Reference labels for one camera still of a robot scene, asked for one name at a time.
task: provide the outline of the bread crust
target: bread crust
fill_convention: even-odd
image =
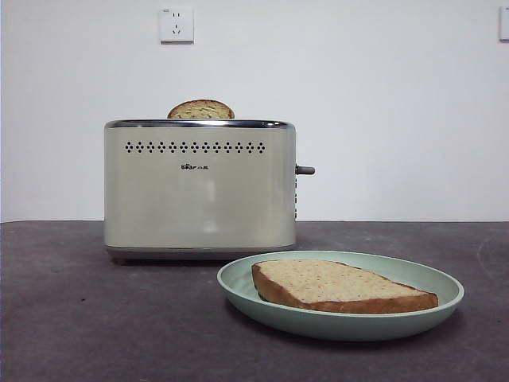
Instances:
[[[177,114],[179,112],[185,110],[186,107],[196,106],[196,105],[199,105],[200,103],[212,103],[212,104],[216,104],[216,105],[221,105],[227,109],[229,119],[233,119],[235,117],[235,113],[233,112],[233,110],[230,109],[230,107],[228,105],[226,105],[225,103],[216,101],[215,99],[192,99],[190,101],[185,101],[183,103],[176,105],[172,110],[169,111],[168,119],[179,118],[179,117],[177,117]]]
[[[406,284],[395,283],[392,280],[389,280],[387,277],[383,277],[377,274],[377,276],[383,277],[392,283],[407,287],[411,290],[418,290],[422,292],[422,294],[417,296],[398,296],[393,298],[369,298],[357,301],[303,302],[295,298],[284,286],[275,282],[274,280],[267,278],[266,275],[264,275],[261,271],[259,263],[253,264],[251,271],[253,275],[254,287],[265,300],[268,302],[273,302],[285,306],[292,306],[295,308],[320,310],[333,313],[391,314],[430,309],[438,306],[438,298],[434,293],[419,290]]]

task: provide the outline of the whole wheat bread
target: whole wheat bread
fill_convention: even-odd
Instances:
[[[213,99],[194,99],[176,105],[168,113],[169,119],[233,119],[229,106]]]
[[[278,259],[253,264],[258,293],[267,301],[337,313],[386,314],[438,306],[434,293],[395,283],[344,263]]]

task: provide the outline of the stainless steel toaster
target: stainless steel toaster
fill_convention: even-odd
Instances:
[[[295,127],[263,120],[105,126],[104,241],[115,259],[235,259],[296,243]]]

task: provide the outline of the green plate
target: green plate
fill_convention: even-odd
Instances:
[[[263,301],[253,284],[251,265],[269,259],[340,261],[438,296],[439,306],[396,314],[342,314],[292,308]],[[464,295],[453,277],[431,267],[391,257],[341,251],[285,251],[254,255],[220,269],[217,280],[241,312],[262,324],[306,337],[337,341],[380,341],[407,337],[443,322]]]

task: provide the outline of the table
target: table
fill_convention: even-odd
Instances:
[[[297,222],[297,249],[408,259],[464,285],[441,325],[381,342],[254,322],[216,281],[224,261],[114,264],[101,221],[1,229],[5,381],[509,380],[507,222]]]

